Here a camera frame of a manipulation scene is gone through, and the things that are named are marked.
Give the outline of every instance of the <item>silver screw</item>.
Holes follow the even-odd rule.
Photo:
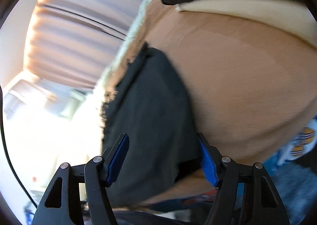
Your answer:
[[[221,159],[224,163],[229,163],[231,161],[231,159],[228,156],[224,156]]]
[[[66,169],[68,167],[68,163],[64,162],[61,164],[62,169]]]
[[[261,168],[263,168],[263,165],[262,165],[262,163],[259,163],[259,162],[257,162],[255,166],[256,166],[256,168],[258,168],[258,169],[261,169]]]
[[[100,156],[94,157],[94,162],[95,163],[99,163],[99,162],[101,162],[101,160],[102,160],[102,157],[100,157]]]

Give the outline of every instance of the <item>blue gripper pad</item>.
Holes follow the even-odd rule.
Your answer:
[[[108,165],[108,176],[107,183],[111,185],[113,182],[117,181],[120,170],[122,168],[124,159],[126,158],[126,154],[129,150],[129,136],[127,134],[122,138],[114,156],[112,157],[109,165]]]
[[[216,165],[202,142],[200,142],[200,146],[202,149],[200,166],[202,167],[206,180],[215,187],[219,182]]]

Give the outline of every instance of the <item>white wall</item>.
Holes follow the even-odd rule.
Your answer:
[[[20,0],[0,30],[0,84],[4,88],[23,69],[26,32],[37,0]],[[28,167],[18,170],[26,173]],[[28,199],[15,180],[0,147],[0,191],[13,213],[26,224],[23,206]]]
[[[0,29],[0,85],[23,70],[26,32],[37,0],[19,0]]]

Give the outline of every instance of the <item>black cord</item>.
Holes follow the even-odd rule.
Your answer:
[[[28,198],[30,199],[32,204],[35,206],[35,208],[37,208],[36,202],[33,200],[31,195],[29,194],[29,192],[26,190],[25,186],[22,184],[21,180],[19,179],[17,173],[15,172],[15,170],[14,170],[14,168],[12,166],[12,163],[11,163],[11,160],[10,160],[10,157],[9,157],[7,144],[5,142],[5,137],[4,137],[4,128],[3,128],[3,94],[2,94],[1,86],[0,86],[0,131],[1,131],[2,145],[3,145],[5,157],[7,158],[7,162],[9,164],[9,166],[10,166],[10,169],[11,169],[15,179],[18,181],[19,185],[23,189],[23,191],[26,193],[26,195],[28,196]]]

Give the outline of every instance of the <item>brown fabric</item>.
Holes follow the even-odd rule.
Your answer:
[[[107,95],[115,95],[127,63],[144,41],[165,52],[182,77],[197,130],[238,163],[264,161],[317,113],[316,49],[262,23],[177,12],[160,0],[148,6],[136,41],[110,78]],[[204,177],[187,177],[143,204],[204,193],[204,183]]]

